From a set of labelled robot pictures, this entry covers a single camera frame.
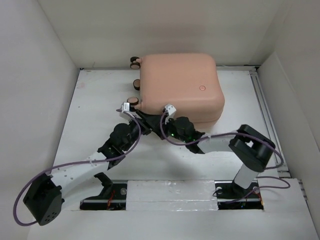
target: robotic arm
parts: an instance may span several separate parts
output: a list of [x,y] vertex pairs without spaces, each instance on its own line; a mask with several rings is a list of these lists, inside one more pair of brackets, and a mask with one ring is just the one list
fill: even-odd
[[[124,102],[120,116],[127,118],[124,112],[129,109],[130,104]],[[237,132],[259,139],[260,142],[243,135],[236,135],[233,138],[229,136],[210,138],[204,132],[195,130],[193,123],[187,117],[174,119],[176,112],[174,106],[168,104],[165,110],[165,118],[162,115],[149,115],[137,110],[138,117],[134,117],[136,121],[131,119],[128,124],[117,124],[103,146],[86,159],[90,162],[89,164],[73,165],[66,169],[58,168],[51,175],[44,173],[33,181],[23,202],[38,224],[43,226],[53,221],[61,212],[63,203],[69,201],[66,197],[67,193],[92,176],[100,179],[103,185],[103,190],[95,199],[106,199],[107,196],[112,195],[113,182],[103,172],[117,166],[125,158],[125,152],[139,139],[140,130],[141,135],[154,132],[161,140],[170,136],[186,144],[189,143],[186,148],[194,154],[216,151],[234,152],[243,162],[231,187],[232,191],[237,192],[238,195],[243,194],[243,190],[247,189],[255,177],[265,170],[273,151],[261,141],[272,148],[275,144],[252,127],[242,125]],[[117,160],[109,163],[95,162],[95,160],[116,157],[118,157]]]

